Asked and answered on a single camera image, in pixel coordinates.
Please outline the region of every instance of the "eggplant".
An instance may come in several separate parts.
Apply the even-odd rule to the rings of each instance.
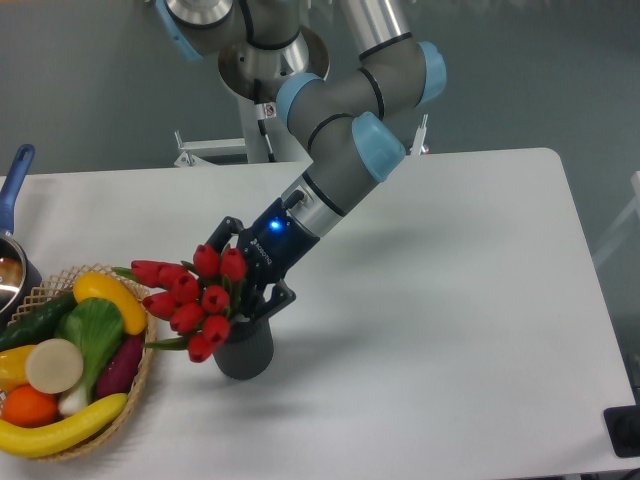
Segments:
[[[141,335],[127,336],[109,365],[104,369],[96,383],[96,399],[114,393],[128,393],[138,374],[138,365],[142,360],[143,340]]]

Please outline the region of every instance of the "yellow pepper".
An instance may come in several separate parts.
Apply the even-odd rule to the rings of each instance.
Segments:
[[[80,303],[88,298],[103,298],[113,302],[124,321],[124,331],[138,335],[147,326],[147,315],[127,288],[115,278],[98,272],[81,275],[73,285],[73,296]]]
[[[9,393],[11,390],[29,383],[24,365],[35,345],[12,348],[0,352],[0,390]]]

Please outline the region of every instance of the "banana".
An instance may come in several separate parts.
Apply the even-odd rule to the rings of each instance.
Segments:
[[[22,428],[0,420],[0,450],[25,458],[44,457],[73,447],[111,423],[124,409],[126,393],[115,393],[51,425]]]

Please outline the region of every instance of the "cable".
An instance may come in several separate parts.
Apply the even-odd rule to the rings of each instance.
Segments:
[[[627,472],[627,474],[624,477],[621,477],[620,480],[631,480],[638,473],[640,473],[640,468],[636,468],[635,470],[631,470],[630,472]]]

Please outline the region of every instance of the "wicker basket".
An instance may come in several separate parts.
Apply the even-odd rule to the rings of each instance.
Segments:
[[[70,270],[63,270],[58,275],[52,275],[47,280],[43,280],[39,287],[34,287],[33,290],[31,290],[31,294],[24,299],[22,305],[20,305],[16,313],[13,314],[13,316],[11,317],[11,322],[9,323],[19,322],[22,317],[24,317],[27,313],[29,313],[39,305],[42,305],[43,303],[51,300],[52,298],[63,292],[70,291],[76,279],[83,273],[90,271],[104,273],[106,275],[117,278],[139,301],[141,301],[149,294],[149,291],[142,285],[138,285],[135,282],[117,276],[112,272],[111,267],[103,266],[100,264],[93,265],[92,267],[86,265],[82,267],[73,267]],[[156,318],[147,313],[147,331],[145,335],[145,341],[154,341],[156,339],[156,334]],[[147,376],[149,375],[149,367],[151,365],[152,357],[153,350],[145,349],[143,351],[142,360],[140,361],[140,365],[138,367],[138,374],[136,375],[133,381],[133,385],[131,386],[129,398],[127,399],[124,410],[108,427],[102,429],[93,437],[71,448],[68,448],[67,450],[63,450],[62,452],[56,453],[54,455],[39,457],[36,460],[49,462],[60,462],[63,460],[69,460],[71,458],[79,457],[80,455],[89,453],[109,440],[120,429],[120,427],[124,425],[124,423],[133,412],[136,404],[138,403],[142,390],[144,388],[145,381],[147,379]],[[5,398],[6,395],[4,394],[4,392],[0,391],[0,407],[2,406],[2,403],[4,403]]]

